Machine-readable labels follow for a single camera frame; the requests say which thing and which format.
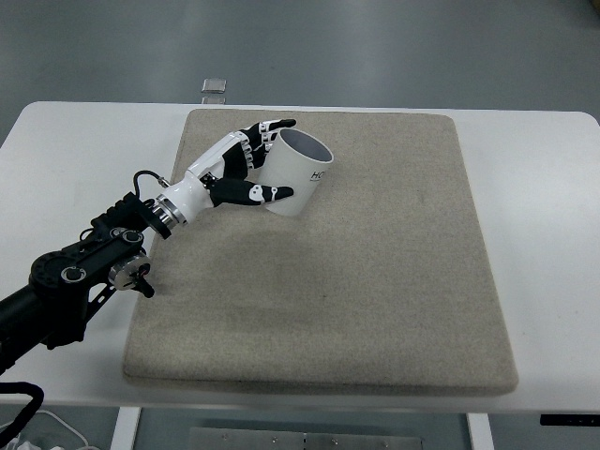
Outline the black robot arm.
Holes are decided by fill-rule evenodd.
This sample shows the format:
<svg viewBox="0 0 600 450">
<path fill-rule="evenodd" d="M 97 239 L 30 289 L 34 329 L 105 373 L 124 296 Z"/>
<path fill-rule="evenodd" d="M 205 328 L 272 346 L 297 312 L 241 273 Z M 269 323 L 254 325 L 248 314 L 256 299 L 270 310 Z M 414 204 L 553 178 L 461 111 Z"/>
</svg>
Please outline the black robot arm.
<svg viewBox="0 0 600 450">
<path fill-rule="evenodd" d="M 1 302 L 1 369 L 39 343 L 52 350 L 83 341 L 86 325 L 117 291 L 152 297 L 146 229 L 171 234 L 155 201 L 134 189 L 92 219 L 77 242 L 38 257 L 27 284 Z"/>
</svg>

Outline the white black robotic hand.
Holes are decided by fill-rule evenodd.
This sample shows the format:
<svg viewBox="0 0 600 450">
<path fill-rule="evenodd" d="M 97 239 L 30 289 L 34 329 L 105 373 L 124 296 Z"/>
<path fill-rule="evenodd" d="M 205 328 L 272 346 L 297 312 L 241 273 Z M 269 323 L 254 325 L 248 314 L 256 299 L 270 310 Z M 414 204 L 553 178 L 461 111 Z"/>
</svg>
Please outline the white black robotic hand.
<svg viewBox="0 0 600 450">
<path fill-rule="evenodd" d="M 153 212 L 171 229 L 223 203 L 258 206 L 291 197 L 291 187 L 252 183 L 248 174 L 263 166 L 278 132 L 295 125 L 293 119 L 270 120 L 228 133 L 158 195 Z"/>
</svg>

